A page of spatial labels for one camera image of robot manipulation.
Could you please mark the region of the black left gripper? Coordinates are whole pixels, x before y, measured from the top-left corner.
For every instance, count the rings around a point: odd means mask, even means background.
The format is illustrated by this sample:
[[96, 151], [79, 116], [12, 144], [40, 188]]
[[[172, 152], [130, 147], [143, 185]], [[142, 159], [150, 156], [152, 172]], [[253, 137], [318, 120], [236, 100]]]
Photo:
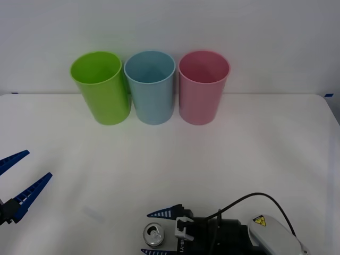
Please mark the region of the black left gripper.
[[[13, 165], [22, 160], [25, 156], [30, 154], [28, 150], [21, 151], [19, 153], [8, 156], [0, 160], [0, 175], [4, 174]], [[7, 222], [18, 223], [28, 212], [29, 207], [35, 201], [37, 196], [41, 193], [43, 188], [52, 178], [52, 173], [47, 173], [37, 182], [29, 186], [23, 192], [18, 194], [16, 197], [11, 198], [6, 203], [1, 201], [0, 205], [0, 225]]]

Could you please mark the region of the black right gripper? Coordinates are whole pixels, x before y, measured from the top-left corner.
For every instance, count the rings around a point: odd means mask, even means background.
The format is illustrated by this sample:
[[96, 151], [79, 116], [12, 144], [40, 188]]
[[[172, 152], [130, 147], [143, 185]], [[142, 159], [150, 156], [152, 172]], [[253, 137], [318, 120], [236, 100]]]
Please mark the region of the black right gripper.
[[185, 209], [182, 204], [151, 212], [147, 217], [176, 219], [177, 251], [141, 249], [145, 255], [211, 254], [221, 225], [219, 217], [210, 220], [193, 217], [192, 211]]

